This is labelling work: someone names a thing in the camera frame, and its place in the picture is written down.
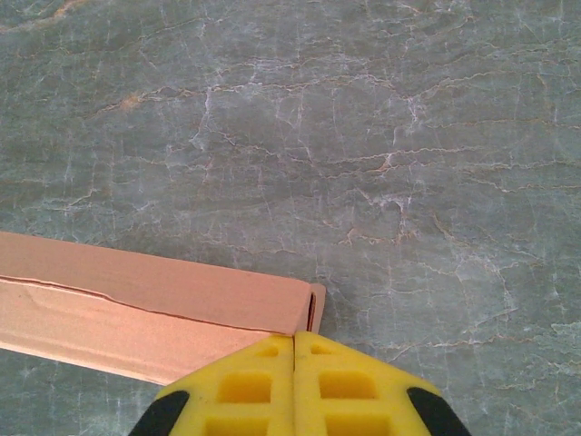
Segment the rectangular hole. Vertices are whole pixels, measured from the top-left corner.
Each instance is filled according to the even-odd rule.
[[[269,421],[265,418],[210,418],[205,436],[266,436]]]
[[[271,402],[271,376],[263,372],[235,372],[222,380],[218,402]]]
[[[322,399],[371,400],[378,397],[375,383],[364,372],[325,371],[319,375]]]
[[[325,417],[327,436],[389,436],[387,416],[329,415]]]

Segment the cardboard flap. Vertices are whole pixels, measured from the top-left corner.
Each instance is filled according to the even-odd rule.
[[[0,280],[289,335],[317,331],[324,303],[324,287],[299,280],[3,232]]]

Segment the gray marble surface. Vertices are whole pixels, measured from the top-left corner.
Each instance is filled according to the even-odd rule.
[[[580,20],[0,0],[0,228],[324,283],[322,333],[474,435],[581,434]],[[124,435],[157,391],[11,352],[0,385],[2,435]]]

